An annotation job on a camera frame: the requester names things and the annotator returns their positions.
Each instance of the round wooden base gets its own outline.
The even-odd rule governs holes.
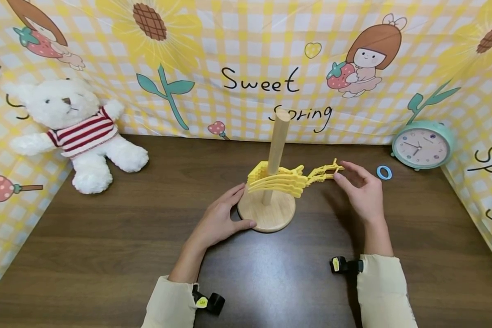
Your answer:
[[[276,232],[286,227],[295,214],[295,198],[281,191],[273,191],[269,206],[262,203],[264,191],[248,193],[245,190],[237,210],[243,220],[253,220],[259,232]]]

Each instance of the blue ring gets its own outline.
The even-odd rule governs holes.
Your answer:
[[[387,177],[384,177],[383,174],[381,173],[382,169],[384,169],[386,171],[386,173],[388,175]],[[388,167],[386,165],[378,166],[377,167],[377,176],[381,180],[390,180],[390,179],[392,179],[392,170],[390,169],[390,167]]]

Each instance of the cartoon girl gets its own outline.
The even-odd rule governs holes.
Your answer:
[[[84,62],[67,49],[67,41],[55,23],[28,0],[7,0],[25,27],[14,27],[20,43],[33,54],[56,58],[76,70],[84,70]]]
[[[343,97],[359,97],[365,91],[374,90],[381,82],[376,76],[394,60],[401,46],[401,30],[406,26],[404,17],[394,20],[387,14],[382,24],[364,30],[348,51],[346,61],[337,65],[326,76],[329,87],[343,92]]]

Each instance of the green stem print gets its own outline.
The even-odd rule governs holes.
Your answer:
[[[156,94],[162,99],[167,100],[169,105],[171,106],[173,115],[177,119],[177,122],[184,130],[188,131],[190,128],[188,128],[184,120],[182,120],[182,117],[180,116],[180,113],[177,109],[177,105],[175,104],[175,100],[173,99],[173,94],[185,94],[190,92],[191,89],[193,89],[195,82],[179,80],[168,83],[162,65],[159,66],[159,69],[157,71],[159,72],[159,79],[160,83],[162,84],[162,89],[164,90],[164,93],[159,91],[156,84],[151,79],[149,79],[149,77],[146,77],[142,74],[137,74],[137,80],[140,84],[140,87],[142,87],[142,89],[146,90],[149,93]]]
[[[419,115],[419,113],[421,112],[421,110],[423,108],[425,108],[425,106],[430,106],[430,105],[435,105],[437,103],[440,103],[441,101],[445,100],[446,98],[452,96],[454,93],[456,93],[460,89],[460,87],[456,87],[454,89],[440,93],[444,89],[444,87],[446,87],[446,85],[448,83],[450,83],[450,81],[447,83],[444,83],[442,86],[440,86],[422,104],[421,104],[421,102],[423,101],[423,95],[421,93],[416,93],[413,95],[412,99],[408,103],[408,109],[412,111],[413,115],[410,118],[410,120],[408,121],[407,125],[411,124],[413,122],[413,120],[415,120],[417,115]]]

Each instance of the teddy bear leg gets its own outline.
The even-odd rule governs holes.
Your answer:
[[[73,186],[78,191],[83,194],[98,194],[108,189],[113,177],[104,156],[95,153],[93,149],[72,161],[76,171]]]
[[[138,172],[149,160],[146,149],[117,135],[105,144],[106,156],[125,172]]]

